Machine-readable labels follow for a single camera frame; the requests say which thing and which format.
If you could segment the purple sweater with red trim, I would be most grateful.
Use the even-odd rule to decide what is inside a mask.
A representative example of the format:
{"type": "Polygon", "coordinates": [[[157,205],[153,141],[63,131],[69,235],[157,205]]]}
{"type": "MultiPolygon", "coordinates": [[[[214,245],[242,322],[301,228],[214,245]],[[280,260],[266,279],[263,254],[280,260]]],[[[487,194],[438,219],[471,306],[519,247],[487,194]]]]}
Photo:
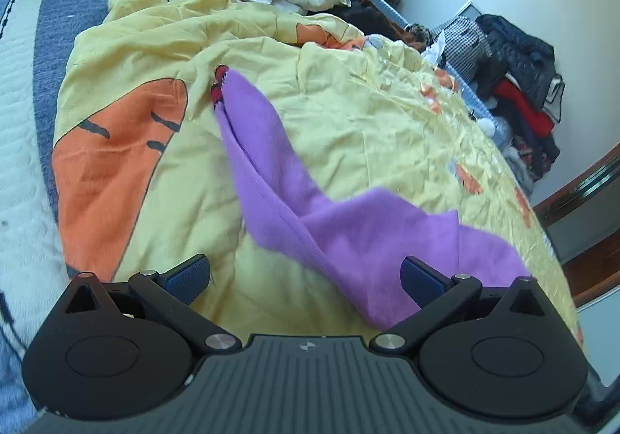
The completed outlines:
{"type": "Polygon", "coordinates": [[[469,274],[489,287],[508,287],[527,274],[512,245],[460,223],[454,210],[427,214],[385,188],[329,199],[270,101],[225,65],[214,78],[214,115],[248,233],[258,245],[327,277],[372,327],[386,330],[419,311],[400,280],[407,257],[445,277],[469,274]]]}

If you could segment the pile of clothes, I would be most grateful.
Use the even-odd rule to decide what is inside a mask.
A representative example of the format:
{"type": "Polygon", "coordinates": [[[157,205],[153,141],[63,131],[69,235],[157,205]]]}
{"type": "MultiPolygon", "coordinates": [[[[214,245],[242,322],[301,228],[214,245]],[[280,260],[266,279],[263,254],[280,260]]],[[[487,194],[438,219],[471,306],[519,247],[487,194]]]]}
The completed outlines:
{"type": "Polygon", "coordinates": [[[549,110],[562,105],[565,89],[555,50],[500,15],[479,15],[476,25],[484,43],[484,58],[474,74],[477,94],[496,100],[492,114],[509,125],[511,147],[534,184],[560,155],[553,130],[561,113],[549,110]]]}

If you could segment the yellow carrot-print quilt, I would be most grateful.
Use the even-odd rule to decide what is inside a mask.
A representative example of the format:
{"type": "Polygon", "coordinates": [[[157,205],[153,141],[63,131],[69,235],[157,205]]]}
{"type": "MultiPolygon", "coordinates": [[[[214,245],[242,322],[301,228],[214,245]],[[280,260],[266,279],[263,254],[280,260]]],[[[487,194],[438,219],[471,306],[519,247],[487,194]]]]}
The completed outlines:
{"type": "MultiPolygon", "coordinates": [[[[323,274],[264,248],[246,229],[214,115],[220,65],[254,85],[276,109],[296,155],[319,189],[344,201],[385,188],[427,214],[454,210],[460,223],[512,245],[567,324],[579,330],[567,279],[524,192],[482,133],[454,77],[415,50],[366,36],[326,14],[303,16],[240,2],[214,13],[206,31],[214,66],[206,105],[226,173],[207,173],[210,194],[235,214],[210,229],[211,283],[195,310],[240,338],[254,333],[361,334],[369,325],[323,274]]],[[[53,144],[64,259],[103,281],[117,277],[153,176],[181,136],[189,103],[182,77],[152,77],[84,117],[53,144]]]]}

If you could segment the white plush ball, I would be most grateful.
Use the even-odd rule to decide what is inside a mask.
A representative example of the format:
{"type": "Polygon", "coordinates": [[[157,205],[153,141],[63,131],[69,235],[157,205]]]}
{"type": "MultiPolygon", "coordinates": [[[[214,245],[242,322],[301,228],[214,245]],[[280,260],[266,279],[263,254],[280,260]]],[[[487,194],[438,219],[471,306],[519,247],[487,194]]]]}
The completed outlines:
{"type": "Polygon", "coordinates": [[[482,133],[489,138],[492,138],[496,133],[495,123],[489,118],[478,118],[476,120],[477,126],[480,127],[482,133]]]}

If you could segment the checkered houndstooth bag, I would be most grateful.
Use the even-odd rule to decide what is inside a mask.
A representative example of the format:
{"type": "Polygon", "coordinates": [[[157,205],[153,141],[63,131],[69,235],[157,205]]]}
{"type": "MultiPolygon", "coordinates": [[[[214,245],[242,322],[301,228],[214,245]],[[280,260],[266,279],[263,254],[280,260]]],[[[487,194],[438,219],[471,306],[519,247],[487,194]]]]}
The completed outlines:
{"type": "Polygon", "coordinates": [[[434,29],[444,34],[447,62],[466,83],[472,83],[477,72],[492,57],[487,35],[477,22],[464,16],[455,16],[434,29]]]}

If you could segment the blue quilted bedding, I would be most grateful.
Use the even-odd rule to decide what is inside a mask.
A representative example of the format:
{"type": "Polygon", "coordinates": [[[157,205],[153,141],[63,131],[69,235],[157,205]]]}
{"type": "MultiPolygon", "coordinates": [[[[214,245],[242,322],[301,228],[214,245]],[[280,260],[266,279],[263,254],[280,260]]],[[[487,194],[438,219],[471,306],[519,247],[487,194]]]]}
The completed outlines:
{"type": "Polygon", "coordinates": [[[52,146],[142,81],[182,77],[181,136],[153,176],[115,271],[167,266],[210,249],[211,225],[235,214],[208,191],[224,174],[206,105],[206,31],[235,0],[17,0],[1,40],[1,333],[20,357],[67,283],[50,195],[52,146]]]}

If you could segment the wooden door frame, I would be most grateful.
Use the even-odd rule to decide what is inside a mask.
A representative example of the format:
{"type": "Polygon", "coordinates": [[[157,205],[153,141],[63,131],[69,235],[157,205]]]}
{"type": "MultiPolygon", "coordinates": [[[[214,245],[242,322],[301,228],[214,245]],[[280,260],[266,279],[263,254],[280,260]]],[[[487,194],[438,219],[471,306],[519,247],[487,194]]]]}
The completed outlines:
{"type": "Polygon", "coordinates": [[[578,307],[619,285],[619,148],[534,211],[578,307]]]}

